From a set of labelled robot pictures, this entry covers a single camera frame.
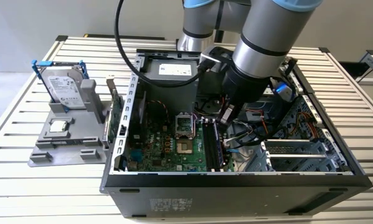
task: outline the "small chip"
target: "small chip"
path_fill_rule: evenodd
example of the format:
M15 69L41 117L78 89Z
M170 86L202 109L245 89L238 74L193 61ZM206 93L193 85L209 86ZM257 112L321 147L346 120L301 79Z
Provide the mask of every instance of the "small chip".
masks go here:
M66 129L66 121L54 120L50 124L49 132L63 132Z
M153 167L159 167L161 166L161 160L153 160Z

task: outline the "green circuit board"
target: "green circuit board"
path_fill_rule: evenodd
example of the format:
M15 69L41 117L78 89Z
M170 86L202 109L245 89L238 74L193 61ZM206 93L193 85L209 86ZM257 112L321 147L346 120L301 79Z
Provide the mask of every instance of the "green circuit board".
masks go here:
M195 136L191 140L177 140L173 133L174 127L169 127L166 132L162 128L146 130L142 159L135 165L135 171L206 171L201 125L195 125Z

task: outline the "blue drive bracket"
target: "blue drive bracket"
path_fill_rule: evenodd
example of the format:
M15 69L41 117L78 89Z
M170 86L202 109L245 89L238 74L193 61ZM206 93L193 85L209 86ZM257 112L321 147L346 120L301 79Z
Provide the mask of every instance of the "blue drive bracket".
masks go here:
M49 89L46 87L45 81L42 79L41 73L39 73L42 68L45 68L45 67L54 67L54 66L58 67L58 66L77 66L78 65L81 67L81 71L82 71L82 78L83 79L89 79L89 75L87 75L87 71L86 71L86 65L85 65L82 60L79 60L78 63L62 63L62 62L53 62L53 61L39 61L39 62L37 62L37 60L31 60L30 64L31 64L31 66L30 66L31 70L34 71L38 79L41 80L41 82L42 82L42 84L45 86L45 89L47 91L47 94L50 96L50 99L51 99L53 103L57 103L57 102L53 99L53 96L51 96L51 94L49 92ZM65 112L66 112L69 110L69 108L66 106L63 106L63 105L62 105L62 107L63 107Z

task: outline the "ram slot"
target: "ram slot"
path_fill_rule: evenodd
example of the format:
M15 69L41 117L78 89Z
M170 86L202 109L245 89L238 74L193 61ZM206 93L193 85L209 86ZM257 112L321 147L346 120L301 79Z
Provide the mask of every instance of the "ram slot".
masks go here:
M215 129L214 124L211 122L205 122L202 124L202 140L206 170L211 171L211 169L214 169L217 171L219 169L219 160L217 150Z

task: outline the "gray floor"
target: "gray floor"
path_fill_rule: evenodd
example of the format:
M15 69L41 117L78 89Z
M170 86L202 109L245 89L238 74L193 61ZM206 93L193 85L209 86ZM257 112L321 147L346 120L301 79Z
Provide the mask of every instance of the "gray floor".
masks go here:
M22 87L30 73L0 72L0 116Z

